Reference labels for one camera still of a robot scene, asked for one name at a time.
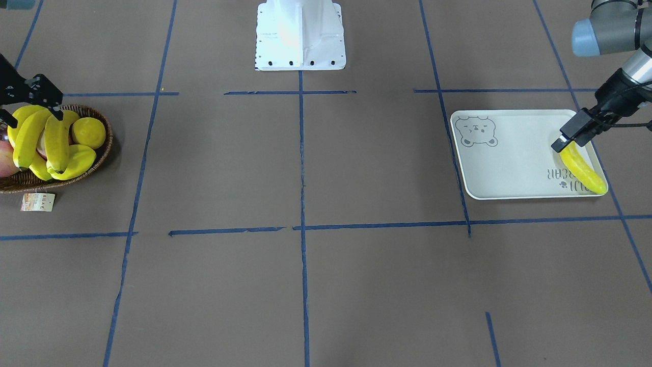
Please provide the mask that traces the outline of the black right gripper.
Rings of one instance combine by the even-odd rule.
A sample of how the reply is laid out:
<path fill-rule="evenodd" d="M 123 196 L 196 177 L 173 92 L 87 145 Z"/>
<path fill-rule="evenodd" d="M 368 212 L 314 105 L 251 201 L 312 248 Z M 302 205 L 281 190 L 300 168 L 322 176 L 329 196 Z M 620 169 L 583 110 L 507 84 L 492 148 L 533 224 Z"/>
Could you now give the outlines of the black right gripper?
<path fill-rule="evenodd" d="M 49 109 L 58 121 L 63 121 L 63 93 L 43 74 L 22 77 L 14 65 L 1 55 L 1 105 L 28 103 Z M 17 128 L 18 121 L 5 109 L 0 109 L 2 123 Z"/>

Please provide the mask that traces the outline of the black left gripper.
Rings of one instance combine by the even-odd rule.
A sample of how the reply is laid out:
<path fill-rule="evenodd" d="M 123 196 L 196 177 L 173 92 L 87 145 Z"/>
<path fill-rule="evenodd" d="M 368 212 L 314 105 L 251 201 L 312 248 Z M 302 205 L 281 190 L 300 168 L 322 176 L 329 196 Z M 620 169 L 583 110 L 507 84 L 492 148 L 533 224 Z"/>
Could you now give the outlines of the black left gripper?
<path fill-rule="evenodd" d="M 650 102 L 650 80 L 636 81 L 619 68 L 594 96 L 596 105 L 593 108 L 581 109 L 560 128 L 559 137 L 551 144 L 554 152 L 561 153 L 573 142 L 584 147 L 597 134 L 613 127 L 650 129 L 650 122 L 618 124 L 622 118 L 628 118 L 641 109 L 641 104 Z"/>

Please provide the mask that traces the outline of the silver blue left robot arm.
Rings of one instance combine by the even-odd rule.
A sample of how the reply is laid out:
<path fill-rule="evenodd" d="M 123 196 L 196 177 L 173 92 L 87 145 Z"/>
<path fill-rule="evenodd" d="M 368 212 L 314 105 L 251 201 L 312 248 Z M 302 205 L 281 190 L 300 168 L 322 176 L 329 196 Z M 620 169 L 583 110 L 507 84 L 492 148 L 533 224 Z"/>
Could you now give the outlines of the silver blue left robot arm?
<path fill-rule="evenodd" d="M 596 104 L 582 108 L 560 128 L 552 150 L 562 152 L 570 143 L 585 146 L 620 120 L 651 102 L 650 1 L 593 1 L 588 18 L 572 32 L 573 52 L 596 57 L 629 51 L 631 56 L 594 93 Z"/>

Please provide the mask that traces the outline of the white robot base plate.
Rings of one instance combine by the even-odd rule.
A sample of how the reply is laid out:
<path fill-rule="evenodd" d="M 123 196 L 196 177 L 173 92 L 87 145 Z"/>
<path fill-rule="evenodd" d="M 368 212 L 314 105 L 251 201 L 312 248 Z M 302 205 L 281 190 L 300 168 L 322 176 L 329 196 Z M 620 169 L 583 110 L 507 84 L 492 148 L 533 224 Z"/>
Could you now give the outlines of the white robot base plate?
<path fill-rule="evenodd" d="M 342 70 L 342 8 L 333 1 L 266 1 L 258 5 L 255 69 Z"/>

